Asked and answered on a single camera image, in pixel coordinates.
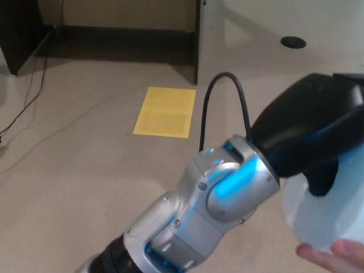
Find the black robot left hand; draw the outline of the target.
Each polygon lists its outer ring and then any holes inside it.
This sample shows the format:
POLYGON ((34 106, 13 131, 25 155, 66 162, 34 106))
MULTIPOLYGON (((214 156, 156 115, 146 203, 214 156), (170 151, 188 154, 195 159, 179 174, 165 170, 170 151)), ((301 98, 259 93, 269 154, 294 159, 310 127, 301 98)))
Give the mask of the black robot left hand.
POLYGON ((363 75, 309 74, 273 100, 251 131, 279 177, 302 173, 309 192, 325 196, 339 156, 363 143, 363 75))

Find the person's bare hand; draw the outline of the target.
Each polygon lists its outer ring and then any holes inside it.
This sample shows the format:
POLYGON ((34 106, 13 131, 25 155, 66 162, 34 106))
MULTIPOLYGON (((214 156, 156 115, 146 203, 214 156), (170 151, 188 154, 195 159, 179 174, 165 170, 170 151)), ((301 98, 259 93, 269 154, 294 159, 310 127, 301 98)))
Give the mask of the person's bare hand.
POLYGON ((363 272, 363 244, 347 239, 332 244, 332 254, 300 244, 296 255, 330 272, 363 272))

